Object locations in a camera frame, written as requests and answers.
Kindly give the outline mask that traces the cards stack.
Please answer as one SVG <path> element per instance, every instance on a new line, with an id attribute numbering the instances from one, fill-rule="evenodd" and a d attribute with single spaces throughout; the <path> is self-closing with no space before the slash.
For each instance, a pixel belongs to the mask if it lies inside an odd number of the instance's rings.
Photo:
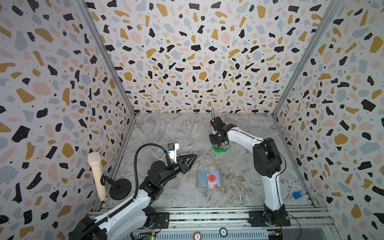
<path id="1" fill-rule="evenodd" d="M 226 148 L 226 145 L 223 144 L 223 143 L 220 143 L 220 144 L 217 144 L 217 148 L 218 148 L 218 149 L 225 149 L 225 148 Z"/>

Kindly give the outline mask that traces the teal credit card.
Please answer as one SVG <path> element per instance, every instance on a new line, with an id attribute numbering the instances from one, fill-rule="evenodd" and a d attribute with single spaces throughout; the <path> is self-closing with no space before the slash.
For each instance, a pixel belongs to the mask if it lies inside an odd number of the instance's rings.
<path id="1" fill-rule="evenodd" d="M 208 171 L 198 171 L 198 187 L 207 188 L 208 187 Z"/>

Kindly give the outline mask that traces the green card tray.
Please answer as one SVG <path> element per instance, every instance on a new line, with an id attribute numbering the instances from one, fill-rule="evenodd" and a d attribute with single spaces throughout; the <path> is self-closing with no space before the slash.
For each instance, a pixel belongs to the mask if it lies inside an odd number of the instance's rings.
<path id="1" fill-rule="evenodd" d="M 214 151 L 216 153 L 225 153 L 229 150 L 229 147 L 228 145 L 225 145 L 225 144 L 217 144 L 217 145 L 214 145 Z"/>

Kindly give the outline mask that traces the white red-dot credit card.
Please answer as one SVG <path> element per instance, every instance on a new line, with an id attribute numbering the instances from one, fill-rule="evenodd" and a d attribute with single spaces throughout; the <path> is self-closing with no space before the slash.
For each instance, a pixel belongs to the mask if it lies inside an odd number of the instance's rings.
<path id="1" fill-rule="evenodd" d="M 217 189 L 218 184 L 217 184 L 217 177 L 215 175 L 216 171 L 209 171 L 209 174 L 207 176 L 208 179 L 208 188 L 209 189 Z"/>

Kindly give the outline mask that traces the blue credit card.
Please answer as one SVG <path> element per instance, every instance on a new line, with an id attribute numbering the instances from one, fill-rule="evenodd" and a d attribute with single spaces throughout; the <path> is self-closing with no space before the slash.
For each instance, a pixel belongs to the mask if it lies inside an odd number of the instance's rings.
<path id="1" fill-rule="evenodd" d="M 217 177 L 217 184 L 218 184 L 218 187 L 221 186 L 221 177 L 220 177 L 220 172 L 219 171 L 216 171 L 215 172 L 215 175 Z"/>

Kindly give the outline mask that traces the grey card holder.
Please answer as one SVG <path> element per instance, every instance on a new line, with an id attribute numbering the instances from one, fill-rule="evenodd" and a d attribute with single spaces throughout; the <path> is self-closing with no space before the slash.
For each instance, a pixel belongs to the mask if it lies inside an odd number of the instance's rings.
<path id="1" fill-rule="evenodd" d="M 224 177 L 218 170 L 198 170 L 197 171 L 197 187 L 218 189 L 224 186 Z"/>

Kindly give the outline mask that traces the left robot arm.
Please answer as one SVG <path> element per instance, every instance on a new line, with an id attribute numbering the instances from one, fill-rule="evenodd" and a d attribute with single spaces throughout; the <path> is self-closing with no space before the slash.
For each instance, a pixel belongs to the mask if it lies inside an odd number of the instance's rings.
<path id="1" fill-rule="evenodd" d="M 77 224 L 70 239 L 120 240 L 142 227 L 150 228 L 156 215 L 151 203 L 159 198 L 164 191 L 163 186 L 168 181 L 179 173 L 186 174 L 197 158 L 196 154 L 179 156 L 177 161 L 168 167 L 163 161 L 154 162 L 147 177 L 140 184 L 137 195 L 94 219 L 86 216 Z"/>

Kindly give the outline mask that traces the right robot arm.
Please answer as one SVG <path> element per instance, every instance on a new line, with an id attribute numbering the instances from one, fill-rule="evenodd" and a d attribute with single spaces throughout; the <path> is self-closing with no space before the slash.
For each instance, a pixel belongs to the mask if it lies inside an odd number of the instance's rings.
<path id="1" fill-rule="evenodd" d="M 254 168 L 263 177 L 265 210 L 278 211 L 283 206 L 279 179 L 283 160 L 272 138 L 262 139 L 247 133 L 234 124 L 226 125 L 220 117 L 210 121 L 212 145 L 237 143 L 253 153 Z"/>

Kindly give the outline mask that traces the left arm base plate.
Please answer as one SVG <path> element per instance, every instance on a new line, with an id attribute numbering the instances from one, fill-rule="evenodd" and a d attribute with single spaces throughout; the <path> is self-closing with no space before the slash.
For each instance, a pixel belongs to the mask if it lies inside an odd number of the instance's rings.
<path id="1" fill-rule="evenodd" d="M 168 229 L 170 224 L 170 213 L 169 212 L 156 212 L 149 215 L 144 214 L 144 220 L 139 221 L 139 226 L 135 227 L 134 230 L 160 230 Z"/>

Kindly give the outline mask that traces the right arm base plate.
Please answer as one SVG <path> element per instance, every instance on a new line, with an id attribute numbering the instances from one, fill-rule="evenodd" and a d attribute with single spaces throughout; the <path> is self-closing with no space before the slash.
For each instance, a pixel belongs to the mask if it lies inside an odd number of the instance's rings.
<path id="1" fill-rule="evenodd" d="M 248 223 L 252 227 L 289 227 L 291 222 L 285 210 L 250 211 Z"/>

